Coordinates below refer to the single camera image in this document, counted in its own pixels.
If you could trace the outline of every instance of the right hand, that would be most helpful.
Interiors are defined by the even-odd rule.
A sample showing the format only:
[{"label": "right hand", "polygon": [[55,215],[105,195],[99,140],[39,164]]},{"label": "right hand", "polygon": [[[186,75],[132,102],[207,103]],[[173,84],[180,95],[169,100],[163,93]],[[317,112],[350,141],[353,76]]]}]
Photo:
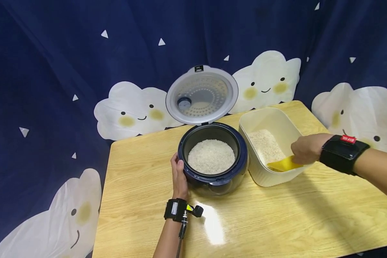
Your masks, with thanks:
[{"label": "right hand", "polygon": [[291,150],[294,153],[292,162],[306,165],[320,159],[322,146],[333,135],[329,133],[318,133],[314,135],[301,136],[291,144]]}]

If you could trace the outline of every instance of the black wrist strap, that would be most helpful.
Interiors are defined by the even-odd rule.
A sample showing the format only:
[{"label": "black wrist strap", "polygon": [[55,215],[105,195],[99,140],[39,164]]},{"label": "black wrist strap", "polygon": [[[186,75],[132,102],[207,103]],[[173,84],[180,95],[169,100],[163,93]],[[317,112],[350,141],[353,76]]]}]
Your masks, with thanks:
[{"label": "black wrist strap", "polygon": [[168,200],[166,203],[165,214],[163,215],[164,219],[171,218],[174,221],[182,222],[183,213],[187,206],[188,202],[180,198]]},{"label": "black wrist strap", "polygon": [[332,136],[322,147],[320,162],[339,172],[357,176],[354,163],[370,146],[346,135]]}]

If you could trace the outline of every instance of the light wood tabletop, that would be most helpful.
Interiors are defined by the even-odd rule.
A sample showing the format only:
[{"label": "light wood tabletop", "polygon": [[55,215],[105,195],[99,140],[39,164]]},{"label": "light wood tabletop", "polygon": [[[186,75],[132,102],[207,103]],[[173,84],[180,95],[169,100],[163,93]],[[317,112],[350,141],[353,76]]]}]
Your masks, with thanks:
[{"label": "light wood tabletop", "polygon": [[[327,132],[300,102],[283,110],[303,135]],[[238,129],[242,114],[218,122]],[[191,126],[112,144],[94,258],[151,257],[172,197],[170,158]],[[185,258],[339,257],[387,245],[387,197],[367,181],[316,163],[290,182],[259,187],[250,174],[237,190],[210,198],[189,217]]]}]

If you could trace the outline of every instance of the black cable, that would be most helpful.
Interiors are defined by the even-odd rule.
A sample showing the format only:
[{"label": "black cable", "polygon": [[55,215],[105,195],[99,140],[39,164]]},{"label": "black cable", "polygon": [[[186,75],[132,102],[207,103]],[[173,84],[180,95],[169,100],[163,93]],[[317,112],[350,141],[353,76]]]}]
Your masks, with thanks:
[{"label": "black cable", "polygon": [[182,238],[179,239],[178,252],[176,253],[176,258],[179,258],[179,252],[181,251]]},{"label": "black cable", "polygon": [[179,244],[178,244],[178,252],[176,253],[176,258],[179,258],[179,253],[181,251],[182,239],[185,237],[185,231],[186,231],[187,225],[188,225],[188,213],[185,211],[185,213],[183,214],[181,230],[179,231]]}]

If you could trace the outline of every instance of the smiling cloud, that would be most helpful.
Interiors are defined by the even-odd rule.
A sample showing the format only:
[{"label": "smiling cloud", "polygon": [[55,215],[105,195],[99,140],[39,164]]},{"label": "smiling cloud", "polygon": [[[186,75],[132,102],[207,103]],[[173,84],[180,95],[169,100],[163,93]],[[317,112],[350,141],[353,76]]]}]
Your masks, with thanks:
[{"label": "smiling cloud", "polygon": [[371,147],[387,152],[387,89],[379,86],[353,90],[343,82],[331,92],[317,95],[313,114],[337,135],[355,136]]},{"label": "smiling cloud", "polygon": [[97,130],[114,141],[182,125],[166,109],[166,92],[153,87],[141,90],[131,82],[118,82],[109,97],[95,106]]},{"label": "smiling cloud", "polygon": [[101,200],[95,169],[59,188],[47,211],[21,223],[0,243],[0,258],[85,258],[93,249]]},{"label": "smiling cloud", "polygon": [[301,60],[286,60],[278,51],[265,51],[234,73],[239,95],[230,114],[287,102],[294,98]]}]

